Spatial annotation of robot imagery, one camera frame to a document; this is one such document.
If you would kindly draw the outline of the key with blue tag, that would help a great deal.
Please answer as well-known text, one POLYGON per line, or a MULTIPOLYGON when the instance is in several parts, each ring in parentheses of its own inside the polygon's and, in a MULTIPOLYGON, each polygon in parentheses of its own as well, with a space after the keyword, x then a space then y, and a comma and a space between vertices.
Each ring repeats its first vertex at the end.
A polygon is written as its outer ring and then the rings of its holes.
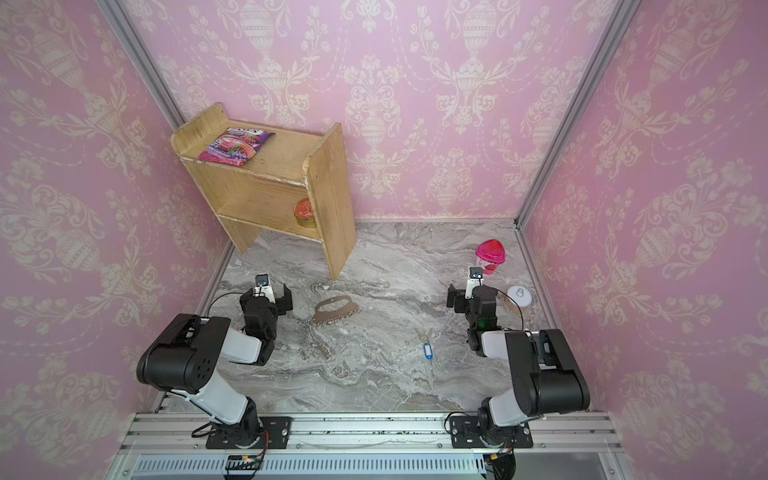
POLYGON ((424 357, 427 361, 434 360, 434 349, 432 346, 433 330, 431 328, 417 332, 419 343, 422 345, 424 357))

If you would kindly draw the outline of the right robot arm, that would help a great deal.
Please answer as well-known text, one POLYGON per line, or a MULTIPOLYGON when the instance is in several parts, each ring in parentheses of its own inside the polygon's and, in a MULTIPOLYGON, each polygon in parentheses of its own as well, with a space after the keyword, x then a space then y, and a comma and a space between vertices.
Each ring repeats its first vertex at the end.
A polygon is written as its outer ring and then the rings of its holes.
POLYGON ((588 410, 591 393, 559 329, 504 329, 496 315, 497 291, 486 285, 447 289, 446 306, 465 316, 467 343, 478 356, 505 360, 510 385, 477 410, 479 438, 490 446, 518 445, 527 424, 548 414, 588 410))

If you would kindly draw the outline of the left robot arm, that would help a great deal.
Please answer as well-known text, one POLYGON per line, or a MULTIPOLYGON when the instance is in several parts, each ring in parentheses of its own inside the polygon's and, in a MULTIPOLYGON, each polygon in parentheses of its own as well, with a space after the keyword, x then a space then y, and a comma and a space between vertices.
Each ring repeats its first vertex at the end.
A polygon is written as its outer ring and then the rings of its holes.
POLYGON ((182 398, 208 416, 191 433, 208 449, 283 450, 290 417, 263 417, 252 398, 237 391, 218 371, 220 359, 264 366, 277 338, 278 318, 293 309, 292 292, 276 297, 270 286, 250 289, 240 298, 244 326, 235 329, 219 316, 179 314, 143 353, 136 367, 142 384, 182 398))

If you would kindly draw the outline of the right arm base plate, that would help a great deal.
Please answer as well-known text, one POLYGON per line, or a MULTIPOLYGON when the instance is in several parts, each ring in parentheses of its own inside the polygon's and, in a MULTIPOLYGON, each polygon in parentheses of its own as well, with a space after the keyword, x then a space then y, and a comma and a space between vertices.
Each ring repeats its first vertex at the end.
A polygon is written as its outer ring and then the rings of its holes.
POLYGON ((497 427, 484 423, 476 415, 452 412, 444 419, 443 427, 455 449, 528 449, 534 444, 527 423, 497 427))

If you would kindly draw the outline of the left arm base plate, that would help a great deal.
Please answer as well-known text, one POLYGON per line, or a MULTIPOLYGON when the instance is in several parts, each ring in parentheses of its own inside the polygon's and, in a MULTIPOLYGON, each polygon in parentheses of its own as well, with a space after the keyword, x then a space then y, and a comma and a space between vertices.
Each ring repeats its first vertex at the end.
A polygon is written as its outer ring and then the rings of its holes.
POLYGON ((211 427, 205 443, 210 450, 256 449, 284 450, 291 435, 293 418, 290 416, 262 416, 261 428, 251 439, 236 439, 234 434, 225 433, 220 427, 211 427))

